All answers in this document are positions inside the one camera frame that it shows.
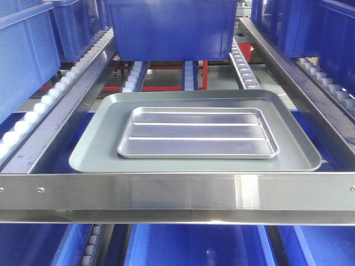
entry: metal beam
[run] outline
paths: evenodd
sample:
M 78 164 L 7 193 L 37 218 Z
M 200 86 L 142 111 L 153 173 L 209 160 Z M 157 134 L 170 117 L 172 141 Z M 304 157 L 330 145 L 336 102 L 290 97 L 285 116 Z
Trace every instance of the metal beam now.
M 1 222 L 355 224 L 355 173 L 0 175 Z
M 66 147 L 115 68 L 111 41 L 3 168 L 2 173 L 39 173 Z
M 248 18 L 240 18 L 253 47 L 317 136 L 345 171 L 355 170 L 355 124 Z

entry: stainless steel frame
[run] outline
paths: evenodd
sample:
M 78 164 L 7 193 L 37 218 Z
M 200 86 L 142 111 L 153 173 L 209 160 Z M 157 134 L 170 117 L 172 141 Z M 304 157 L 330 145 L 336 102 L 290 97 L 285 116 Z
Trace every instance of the stainless steel frame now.
M 332 154 L 345 170 L 354 170 L 354 124 L 248 19 L 241 19 L 241 23 Z M 98 78 L 103 69 L 109 72 L 105 68 L 109 58 L 98 63 L 90 76 L 95 73 Z M 78 126 L 75 123 L 80 120 L 75 117 L 83 117 L 92 103 L 84 99 L 94 84 L 95 80 L 84 74 L 76 84 L 81 93 L 67 94 L 77 97 L 70 111 L 63 104 L 57 106 L 57 114 L 54 112 L 55 121 L 63 124 L 48 121 L 42 133 L 39 127 L 33 135 L 37 139 L 25 144 L 4 170 L 25 173 L 44 169 L 56 148 L 63 145 L 63 138 L 70 135 L 63 132 Z M 3 173 L 0 221 L 355 225 L 355 172 Z

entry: aluminum tray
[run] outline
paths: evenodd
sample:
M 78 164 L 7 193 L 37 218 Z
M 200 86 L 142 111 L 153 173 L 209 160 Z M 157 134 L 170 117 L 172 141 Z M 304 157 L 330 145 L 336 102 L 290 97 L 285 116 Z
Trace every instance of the aluminum tray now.
M 258 108 L 280 153 L 268 160 L 127 159 L 117 146 L 138 107 Z M 69 163 L 79 172 L 313 171 L 321 157 L 280 98 L 266 90 L 118 93 L 106 97 L 75 147 Z
M 125 158 L 267 159 L 279 149 L 257 108 L 138 107 L 117 152 Z

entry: blue plastic crate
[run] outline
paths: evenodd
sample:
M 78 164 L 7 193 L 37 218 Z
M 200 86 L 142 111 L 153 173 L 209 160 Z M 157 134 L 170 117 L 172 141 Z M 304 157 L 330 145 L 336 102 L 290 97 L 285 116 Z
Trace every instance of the blue plastic crate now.
M 134 225 L 125 266 L 275 266 L 263 226 Z
M 52 8 L 40 4 L 0 18 L 0 122 L 59 70 Z
M 220 60 L 231 51 L 237 0 L 105 1 L 122 60 Z
M 101 29 L 106 30 L 112 26 L 112 19 L 109 17 L 108 8 L 104 0 L 97 0 Z
M 51 20 L 60 61 L 76 62 L 99 38 L 101 22 L 96 0 L 51 1 L 54 4 Z
M 0 265 L 79 265 L 91 227 L 92 224 L 0 224 Z
M 26 8 L 43 4 L 43 0 L 1 0 L 0 18 Z
M 319 56 L 319 0 L 254 0 L 253 8 L 252 20 L 288 57 Z
M 355 227 L 279 226 L 290 266 L 353 266 Z
M 319 64 L 344 88 L 355 94 L 355 1 L 321 0 L 324 8 Z

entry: aluminum rail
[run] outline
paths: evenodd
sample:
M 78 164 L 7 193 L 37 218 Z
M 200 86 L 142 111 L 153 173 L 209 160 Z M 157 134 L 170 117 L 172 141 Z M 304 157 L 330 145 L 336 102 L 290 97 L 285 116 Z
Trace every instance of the aluminum rail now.
M 283 54 L 252 21 L 240 18 L 253 47 L 298 110 L 345 171 L 355 170 L 355 124 L 297 65 Z
M 46 172 L 66 147 L 78 125 L 112 74 L 115 43 L 98 50 L 93 61 L 63 96 L 60 103 L 44 118 L 25 143 L 4 166 L 2 173 Z
M 1 222 L 355 225 L 355 173 L 0 175 Z

